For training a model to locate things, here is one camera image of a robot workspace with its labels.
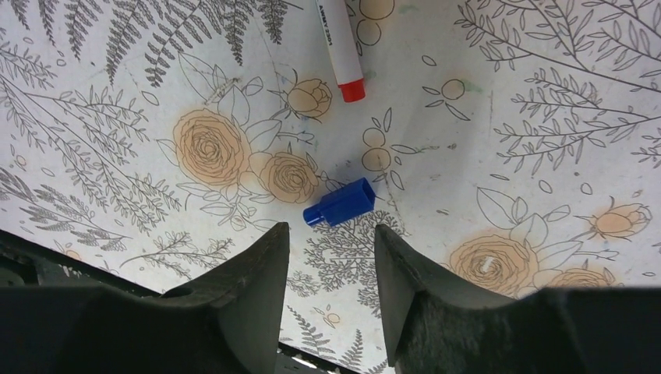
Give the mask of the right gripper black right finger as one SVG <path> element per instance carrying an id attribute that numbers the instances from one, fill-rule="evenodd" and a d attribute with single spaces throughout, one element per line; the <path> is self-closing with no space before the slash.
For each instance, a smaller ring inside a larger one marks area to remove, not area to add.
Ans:
<path id="1" fill-rule="evenodd" d="M 481 288 L 376 226 L 388 365 L 398 373 L 657 373 L 658 288 Z"/>

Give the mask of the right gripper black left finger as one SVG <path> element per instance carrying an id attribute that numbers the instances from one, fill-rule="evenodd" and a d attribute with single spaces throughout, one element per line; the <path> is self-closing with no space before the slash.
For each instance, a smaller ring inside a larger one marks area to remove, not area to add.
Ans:
<path id="1" fill-rule="evenodd" d="M 105 284 L 1 289 L 4 373 L 273 373 L 290 254 L 276 223 L 157 297 Z"/>

